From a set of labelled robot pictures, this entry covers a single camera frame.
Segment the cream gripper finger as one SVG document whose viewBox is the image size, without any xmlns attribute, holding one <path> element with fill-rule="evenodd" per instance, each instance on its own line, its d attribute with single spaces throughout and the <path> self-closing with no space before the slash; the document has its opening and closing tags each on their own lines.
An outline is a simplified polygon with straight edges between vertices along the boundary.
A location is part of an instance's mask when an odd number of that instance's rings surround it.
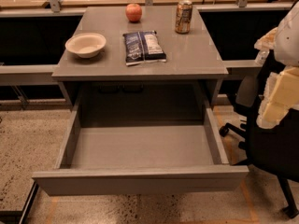
<svg viewBox="0 0 299 224">
<path fill-rule="evenodd" d="M 258 50 L 270 50 L 274 48 L 275 44 L 275 36 L 277 33 L 278 28 L 273 28 L 270 30 L 267 34 L 263 35 L 261 38 L 259 38 L 255 44 L 254 48 Z"/>
<path fill-rule="evenodd" d="M 271 72 L 266 80 L 256 123 L 260 128 L 279 125 L 291 108 L 299 105 L 299 68 L 286 66 L 279 74 Z"/>
</svg>

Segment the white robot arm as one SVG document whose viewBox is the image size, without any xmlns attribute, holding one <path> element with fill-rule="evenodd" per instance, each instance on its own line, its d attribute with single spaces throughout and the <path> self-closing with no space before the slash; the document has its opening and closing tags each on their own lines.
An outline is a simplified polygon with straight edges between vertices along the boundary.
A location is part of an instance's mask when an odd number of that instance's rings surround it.
<svg viewBox="0 0 299 224">
<path fill-rule="evenodd" d="M 299 103 L 299 2 L 278 27 L 256 41 L 254 48 L 273 50 L 275 60 L 285 66 L 267 78 L 256 119 L 260 128 L 272 129 Z"/>
</svg>

